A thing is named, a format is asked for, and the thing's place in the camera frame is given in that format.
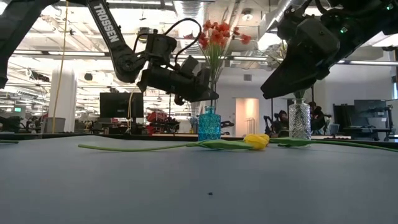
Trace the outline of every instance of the teal glass vase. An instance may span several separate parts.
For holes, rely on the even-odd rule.
[[[205,113],[199,115],[198,140],[221,139],[221,116],[214,114],[213,106],[206,106]]]

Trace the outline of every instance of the white column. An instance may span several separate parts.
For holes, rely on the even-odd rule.
[[[60,78],[61,64],[58,64],[52,71],[49,118],[53,117],[55,98],[57,95],[58,81]],[[56,118],[65,118],[64,131],[75,130],[75,110],[76,110],[76,92],[77,76],[73,70],[73,65],[64,62],[59,88]]]

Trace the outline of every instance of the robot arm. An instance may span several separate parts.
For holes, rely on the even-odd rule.
[[[278,26],[277,35],[288,44],[287,55],[261,86],[266,99],[310,88],[377,33],[398,33],[397,0],[328,0],[330,10],[315,0],[320,20],[305,14],[311,2],[298,9],[290,6]]]
[[[59,0],[12,0],[0,16],[0,88],[7,83],[7,63],[26,33],[33,26],[43,9]],[[170,55],[177,46],[177,41],[166,34],[147,35],[147,45],[143,52],[135,52],[123,39],[120,27],[115,22],[105,0],[70,0],[89,8],[103,39],[108,46],[116,77],[122,82],[134,83],[139,72],[148,61],[148,69],[142,71],[141,82],[137,85],[141,91],[153,86],[167,93],[176,94],[175,102],[218,99],[217,93],[208,88],[210,70],[202,69],[197,76],[193,69],[198,61],[188,57],[182,66],[171,66]]]

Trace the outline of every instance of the table surface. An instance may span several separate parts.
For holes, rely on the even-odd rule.
[[[103,152],[81,143],[180,142],[80,136],[2,144],[1,223],[398,223],[396,152],[326,145]]]

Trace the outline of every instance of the glass vase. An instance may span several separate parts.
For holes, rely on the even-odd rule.
[[[214,114],[213,106],[206,106],[205,113],[199,115],[198,140],[221,139],[221,116]]]
[[[289,136],[311,140],[310,105],[304,103],[304,99],[295,99],[289,106]]]

